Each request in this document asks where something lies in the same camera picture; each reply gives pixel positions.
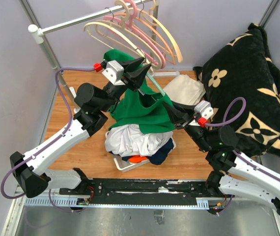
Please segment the metal rod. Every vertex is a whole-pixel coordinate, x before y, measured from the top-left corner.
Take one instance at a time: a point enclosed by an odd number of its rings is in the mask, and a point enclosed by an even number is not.
[[[265,11],[265,13],[263,14],[259,25],[263,28],[266,27],[267,23],[269,22],[272,14],[274,13],[275,9],[278,7],[280,3],[280,0],[272,0],[267,8],[267,10]]]
[[[26,15],[28,16],[28,19],[30,20],[30,22],[32,24],[40,27],[40,24],[31,8],[28,0],[19,0],[19,2],[21,4],[22,8],[24,9]],[[44,42],[39,45],[40,45],[42,51],[44,52],[45,56],[47,57],[48,61],[50,62],[52,69],[57,71],[61,68],[59,61],[58,61],[57,57],[55,56],[46,37],[42,36],[42,38],[44,39]],[[73,103],[73,105],[75,106],[76,109],[79,109],[79,106],[75,103],[75,100],[74,100],[75,98],[74,98],[70,88],[66,84],[65,79],[63,78],[61,73],[58,75],[58,79],[59,79],[60,85],[63,86],[65,93],[69,97],[70,101]]]
[[[142,4],[142,2],[149,2],[149,1],[152,1],[152,0],[142,0],[142,1],[137,0],[137,1],[135,1],[135,4],[139,5],[139,4]],[[41,29],[41,33],[43,35],[45,35],[47,33],[51,33],[51,32],[54,32],[56,30],[60,30],[60,29],[63,29],[63,28],[69,27],[69,26],[74,26],[76,24],[79,24],[79,23],[82,23],[82,22],[85,22],[85,21],[89,21],[89,20],[95,19],[95,18],[100,17],[100,16],[105,16],[107,14],[111,14],[112,12],[117,12],[117,11],[120,11],[120,10],[123,10],[123,9],[124,8],[122,6],[114,6],[114,7],[111,7],[109,9],[106,8],[102,11],[94,12],[90,15],[83,16],[83,17],[77,18],[75,20],[67,21],[67,22],[64,22],[64,23],[61,23],[61,24],[58,24],[58,25],[55,25],[55,26],[50,26],[50,27]]]
[[[154,10],[153,10],[153,17],[155,17],[155,19],[158,18],[158,12],[159,12],[159,6],[157,5],[157,6],[155,6],[155,8],[154,8]],[[154,31],[152,31],[152,36],[151,36],[151,38],[152,38],[152,40],[153,40],[153,42],[154,42],[155,39],[156,39],[156,34],[155,34]]]

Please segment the wooden floor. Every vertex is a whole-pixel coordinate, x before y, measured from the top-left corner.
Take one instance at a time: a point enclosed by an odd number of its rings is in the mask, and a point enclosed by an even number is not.
[[[182,71],[182,74],[187,74],[191,78],[195,77],[192,71]],[[107,83],[107,79],[101,73],[96,72],[65,72],[64,77],[68,85],[73,86],[75,90],[85,82],[92,83],[99,88],[103,88]],[[158,78],[157,81],[161,87],[164,87],[172,79]],[[51,168],[69,170],[78,167],[88,177],[99,178],[207,179],[212,171],[211,166],[205,160],[205,153],[198,151],[195,143],[183,130],[174,131],[173,138],[177,147],[162,165],[155,166],[147,163],[125,173],[119,171],[112,155],[107,153],[104,147],[105,132],[115,123],[110,114],[107,114],[107,117],[109,120],[101,130],[67,151],[52,164]],[[67,122],[67,108],[58,94],[46,139],[59,131]]]

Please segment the navy blue cloth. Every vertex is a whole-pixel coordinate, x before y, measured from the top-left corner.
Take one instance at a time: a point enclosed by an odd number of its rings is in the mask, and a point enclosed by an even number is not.
[[[164,146],[162,146],[155,154],[152,156],[147,156],[149,161],[154,165],[161,165],[167,158],[169,152],[174,149],[174,144],[172,138],[168,140]],[[133,156],[124,156],[122,157],[123,161],[128,161],[129,158]]]

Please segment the green garment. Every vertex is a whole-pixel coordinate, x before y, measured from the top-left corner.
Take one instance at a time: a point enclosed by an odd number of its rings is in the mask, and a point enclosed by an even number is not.
[[[104,59],[107,61],[127,61],[134,60],[134,58],[117,49],[110,50],[104,54]],[[163,102],[172,105],[170,98],[164,97],[159,92],[154,92],[144,80],[142,91],[145,95],[139,92],[133,92],[127,89],[125,98],[117,105],[112,117],[117,121],[109,129],[126,125],[139,124],[140,131],[143,134],[148,133],[164,133],[175,129],[170,122]]]

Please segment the gray floor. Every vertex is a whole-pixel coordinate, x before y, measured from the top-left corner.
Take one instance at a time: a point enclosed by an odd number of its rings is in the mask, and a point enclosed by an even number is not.
[[[88,208],[64,213],[28,206],[16,236],[279,236],[279,232],[269,208],[233,201],[220,217],[205,210]]]

